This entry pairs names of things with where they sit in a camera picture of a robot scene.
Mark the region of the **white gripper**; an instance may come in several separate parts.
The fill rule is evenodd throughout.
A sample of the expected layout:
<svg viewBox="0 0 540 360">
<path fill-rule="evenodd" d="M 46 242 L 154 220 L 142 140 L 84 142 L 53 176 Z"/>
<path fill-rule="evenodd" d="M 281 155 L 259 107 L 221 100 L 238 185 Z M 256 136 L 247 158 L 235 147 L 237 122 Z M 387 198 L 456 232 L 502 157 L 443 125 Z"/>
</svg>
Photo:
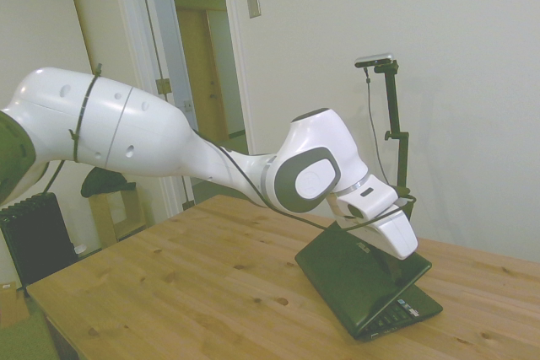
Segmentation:
<svg viewBox="0 0 540 360">
<path fill-rule="evenodd" d="M 402 210 L 379 219 L 371 227 L 376 233 L 376 242 L 371 244 L 399 260 L 408 258 L 418 247 L 412 225 Z"/>
</svg>

